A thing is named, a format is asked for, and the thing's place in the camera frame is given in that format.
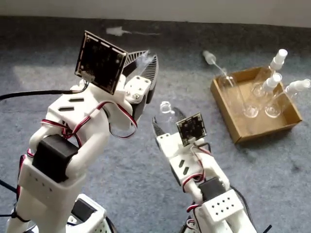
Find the black cable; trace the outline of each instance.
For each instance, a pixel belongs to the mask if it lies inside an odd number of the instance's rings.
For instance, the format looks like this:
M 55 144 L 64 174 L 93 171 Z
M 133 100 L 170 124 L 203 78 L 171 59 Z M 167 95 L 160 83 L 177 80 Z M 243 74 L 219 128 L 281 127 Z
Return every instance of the black cable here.
M 112 221 L 111 221 L 108 217 L 106 217 L 106 221 L 107 221 L 107 224 L 108 224 L 108 226 L 109 226 L 109 228 L 110 228 L 110 230 L 111 230 L 111 233 L 116 233 L 116 232 L 115 232 L 116 227 L 115 227 L 115 225 L 112 223 Z
M 38 91 L 21 91 L 21 92 L 14 92 L 10 94 L 5 94 L 0 96 L 0 101 L 6 100 L 9 98 L 14 97 L 21 97 L 21 96 L 38 96 L 38 95 L 61 95 L 61 94 L 78 94 L 84 92 L 88 87 L 88 82 L 85 82 L 83 89 L 74 91 L 74 90 L 38 90 Z
M 9 215 L 0 215 L 0 217 L 11 217 L 12 214 L 9 214 Z
M 72 223 L 72 222 L 67 222 L 67 225 L 70 225 L 70 226 L 76 226 L 77 224 Z
M 197 145 L 197 144 L 194 143 L 194 145 L 195 145 L 197 148 L 204 147 L 204 146 L 208 146 L 208 151 L 212 153 L 210 143 L 208 143 L 208 142 L 201 143 L 201 144 L 199 144 L 199 145 Z
M 17 189 L 14 188 L 13 186 L 9 185 L 7 182 L 4 182 L 3 180 L 0 179 L 0 185 L 9 189 L 10 191 L 17 193 Z
M 241 193 L 238 189 L 236 189 L 236 188 L 233 187 L 232 185 L 230 185 L 230 188 L 232 188 L 232 189 L 241 197 L 242 201 L 244 202 L 244 206 L 245 206 L 247 215 L 248 215 L 248 217 L 249 217 L 249 220 L 251 221 L 251 223 L 252 223 L 253 226 L 255 227 L 254 222 L 253 222 L 253 218 L 252 218 L 252 216 L 251 216 L 251 212 L 250 212 L 250 210 L 249 210 L 249 207 L 248 207 L 248 204 L 247 204 L 247 201 L 246 201 L 245 197 L 242 195 L 242 193 Z
M 200 233 L 202 233 L 201 228 L 200 228 L 200 224 L 199 224 L 198 219 L 197 219 L 197 217 L 195 215 L 195 208 L 193 209 L 193 216 L 195 218 L 196 223 L 198 224 L 198 228 L 199 228 Z
M 270 231 L 270 229 L 272 228 L 272 225 L 269 225 L 268 227 L 267 227 L 267 229 L 266 230 L 264 230 L 264 232 L 263 233 L 267 233 L 268 231 Z

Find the cardboard box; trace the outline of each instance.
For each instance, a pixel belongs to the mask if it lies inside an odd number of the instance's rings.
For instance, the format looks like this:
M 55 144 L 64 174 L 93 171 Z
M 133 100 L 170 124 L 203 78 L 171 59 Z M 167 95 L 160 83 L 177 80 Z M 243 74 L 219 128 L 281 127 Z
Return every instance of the cardboard box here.
M 236 78 L 244 99 L 248 98 L 252 80 L 256 77 L 260 69 L 260 67 L 256 67 L 231 74 Z M 243 114 L 234 114 L 225 101 L 224 93 L 218 85 L 218 78 L 219 77 L 216 77 L 213 80 L 210 90 L 216 100 L 234 143 L 240 143 L 274 132 L 291 129 L 302 121 L 300 113 L 292 102 L 277 118 L 268 117 L 264 111 L 260 111 L 258 116 L 253 119 L 247 118 Z M 280 91 L 280 89 L 283 90 L 282 83 L 276 88 L 278 91 Z

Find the white wall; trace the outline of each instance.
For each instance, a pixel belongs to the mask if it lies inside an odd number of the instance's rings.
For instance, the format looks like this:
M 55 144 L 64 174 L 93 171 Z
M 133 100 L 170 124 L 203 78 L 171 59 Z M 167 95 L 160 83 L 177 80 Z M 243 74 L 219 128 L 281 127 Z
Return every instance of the white wall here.
M 311 27 L 311 0 L 0 0 L 0 15 Z

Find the gray carpet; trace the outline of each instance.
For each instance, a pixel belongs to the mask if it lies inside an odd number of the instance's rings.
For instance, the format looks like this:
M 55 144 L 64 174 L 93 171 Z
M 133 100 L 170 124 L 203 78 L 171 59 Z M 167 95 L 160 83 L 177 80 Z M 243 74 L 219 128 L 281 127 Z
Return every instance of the gray carpet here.
M 159 36 L 105 35 L 105 28 L 160 33 Z M 304 122 L 278 133 L 235 146 L 210 93 L 218 72 L 201 51 L 213 52 L 229 71 L 264 65 L 279 48 L 289 56 L 282 70 L 289 83 L 311 75 L 311 29 L 224 24 L 193 24 L 61 18 L 0 18 L 0 94 L 34 89 L 68 89 L 79 79 L 74 69 L 83 30 L 127 51 L 152 49 L 160 72 L 153 102 L 139 130 L 129 140 L 110 139 L 88 174 L 83 192 L 108 210 L 120 233 L 176 233 L 191 203 L 156 147 L 150 120 L 162 100 L 188 115 L 201 112 L 214 156 L 231 183 L 248 200 L 262 232 L 309 233 L 311 228 L 311 93 L 298 98 Z M 19 156 L 40 127 L 56 96 L 25 97 L 0 102 L 0 177 L 16 184 Z M 0 187 L 0 214 L 9 213 L 14 195 Z M 5 219 L 0 220 L 4 232 Z

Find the circuit board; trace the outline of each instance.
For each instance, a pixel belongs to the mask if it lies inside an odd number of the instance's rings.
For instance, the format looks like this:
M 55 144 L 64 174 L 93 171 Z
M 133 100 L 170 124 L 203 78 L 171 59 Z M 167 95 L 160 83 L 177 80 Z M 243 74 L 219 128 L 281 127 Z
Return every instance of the circuit board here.
M 85 31 L 75 74 L 113 95 L 127 52 Z
M 207 134 L 201 113 L 183 119 L 176 125 L 184 147 L 189 145 L 193 139 L 196 141 Z

